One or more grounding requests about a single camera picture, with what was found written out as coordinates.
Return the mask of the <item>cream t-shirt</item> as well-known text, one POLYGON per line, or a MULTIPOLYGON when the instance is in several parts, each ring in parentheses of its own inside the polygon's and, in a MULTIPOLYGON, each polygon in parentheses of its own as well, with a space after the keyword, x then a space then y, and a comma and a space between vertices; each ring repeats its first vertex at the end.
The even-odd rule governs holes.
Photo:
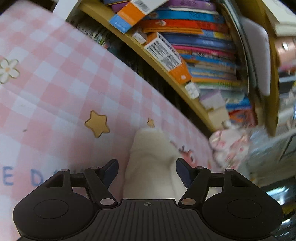
POLYGON ((187 191, 177 174, 177 159, 183 158, 191 167, 205 167, 214 172, 219 168, 212 155, 191 154, 178 149, 166 134, 157 128, 144 128, 135 134, 125 170, 125 199, 174 199, 187 191))

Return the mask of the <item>pink white bunny plush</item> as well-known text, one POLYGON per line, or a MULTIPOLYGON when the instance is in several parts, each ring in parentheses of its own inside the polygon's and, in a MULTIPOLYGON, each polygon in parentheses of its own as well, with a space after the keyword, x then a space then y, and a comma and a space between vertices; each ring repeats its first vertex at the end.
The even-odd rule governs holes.
POLYGON ((223 128, 209 138, 214 161, 221 169, 237 169, 246 159, 250 149, 250 135, 244 128, 226 120, 223 128))

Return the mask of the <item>pastel sticky note cube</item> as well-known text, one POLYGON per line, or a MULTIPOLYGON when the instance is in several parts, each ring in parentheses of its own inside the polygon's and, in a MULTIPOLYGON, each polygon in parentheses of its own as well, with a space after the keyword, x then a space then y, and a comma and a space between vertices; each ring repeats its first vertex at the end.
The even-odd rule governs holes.
POLYGON ((220 90, 214 90, 203 94, 199 100, 206 110, 215 110, 226 106, 226 102, 220 90))

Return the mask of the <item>pink checkered table mat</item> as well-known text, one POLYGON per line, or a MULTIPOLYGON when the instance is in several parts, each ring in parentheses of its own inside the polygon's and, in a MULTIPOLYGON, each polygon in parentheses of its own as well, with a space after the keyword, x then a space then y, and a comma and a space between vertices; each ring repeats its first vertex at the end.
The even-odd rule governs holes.
POLYGON ((1 15, 1 240, 17 240, 16 204, 61 169, 119 161, 121 199, 134 135, 153 120, 199 166, 219 172, 207 138, 122 61, 48 10, 17 1, 1 15))

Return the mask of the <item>white phone charger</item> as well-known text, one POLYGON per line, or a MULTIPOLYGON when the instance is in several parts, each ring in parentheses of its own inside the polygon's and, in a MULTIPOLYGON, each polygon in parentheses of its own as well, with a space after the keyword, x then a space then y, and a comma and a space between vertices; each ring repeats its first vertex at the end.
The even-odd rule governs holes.
POLYGON ((187 83, 185 85, 185 90, 187 91, 187 94, 189 95, 190 99, 196 99, 200 96, 200 89, 193 82, 187 83))

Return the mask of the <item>white wooden bookshelf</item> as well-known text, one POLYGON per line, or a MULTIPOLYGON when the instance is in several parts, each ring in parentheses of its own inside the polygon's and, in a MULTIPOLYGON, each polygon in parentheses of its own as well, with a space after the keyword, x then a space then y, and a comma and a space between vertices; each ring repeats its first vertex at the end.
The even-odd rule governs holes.
POLYGON ((295 129, 292 108, 280 111, 278 56, 268 25, 241 16, 234 1, 56 1, 53 12, 70 20, 75 9, 92 17, 170 84, 216 131, 229 120, 253 125, 253 108, 207 107, 191 97, 190 85, 206 90, 240 91, 260 101, 263 123, 274 136, 295 129))

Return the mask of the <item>lying orange white box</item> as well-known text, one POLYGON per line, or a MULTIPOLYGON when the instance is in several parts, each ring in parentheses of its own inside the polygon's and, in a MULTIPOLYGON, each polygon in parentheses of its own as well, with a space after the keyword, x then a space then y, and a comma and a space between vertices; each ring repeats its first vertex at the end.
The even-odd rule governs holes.
POLYGON ((163 35, 158 32, 149 34, 144 48, 170 73, 178 84, 185 84, 191 80, 192 77, 184 59, 163 35))

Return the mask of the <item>row of colourful books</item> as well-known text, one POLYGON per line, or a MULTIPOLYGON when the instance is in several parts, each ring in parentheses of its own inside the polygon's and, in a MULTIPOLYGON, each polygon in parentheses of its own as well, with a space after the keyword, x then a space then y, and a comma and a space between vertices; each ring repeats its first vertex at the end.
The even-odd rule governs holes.
POLYGON ((237 125, 254 123, 252 107, 246 101, 249 91, 247 54, 241 40, 236 13, 227 1, 167 1, 135 24, 125 34, 109 24, 109 20, 130 1, 104 1, 95 14, 104 27, 111 30, 136 51, 165 78, 203 123, 215 130, 200 97, 220 90, 226 102, 230 121, 237 125), (200 96, 190 99, 185 84, 177 81, 144 48, 147 36, 158 32, 184 59, 191 80, 200 96))

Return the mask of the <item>white tablet on books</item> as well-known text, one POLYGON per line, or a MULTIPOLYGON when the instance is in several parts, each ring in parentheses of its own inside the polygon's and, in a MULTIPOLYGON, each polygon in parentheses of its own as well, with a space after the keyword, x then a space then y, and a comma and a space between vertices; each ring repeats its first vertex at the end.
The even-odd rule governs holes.
POLYGON ((240 19, 254 62, 256 85, 263 96, 269 96, 271 86, 271 59, 268 33, 261 25, 254 21, 243 16, 240 19))

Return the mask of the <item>tall orange white box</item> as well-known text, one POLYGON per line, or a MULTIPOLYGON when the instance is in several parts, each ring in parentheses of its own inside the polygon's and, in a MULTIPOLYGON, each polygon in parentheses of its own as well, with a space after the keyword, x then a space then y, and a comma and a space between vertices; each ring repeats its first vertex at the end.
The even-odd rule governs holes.
POLYGON ((133 0, 124 6, 110 20, 109 24, 125 34, 135 24, 166 3, 168 0, 133 0))

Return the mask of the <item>pink pencil case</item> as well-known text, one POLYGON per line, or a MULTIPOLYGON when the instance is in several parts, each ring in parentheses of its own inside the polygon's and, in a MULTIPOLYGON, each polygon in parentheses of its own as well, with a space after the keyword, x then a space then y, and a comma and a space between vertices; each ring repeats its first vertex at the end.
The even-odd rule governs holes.
POLYGON ((295 60, 295 37, 276 38, 274 45, 279 66, 295 60))

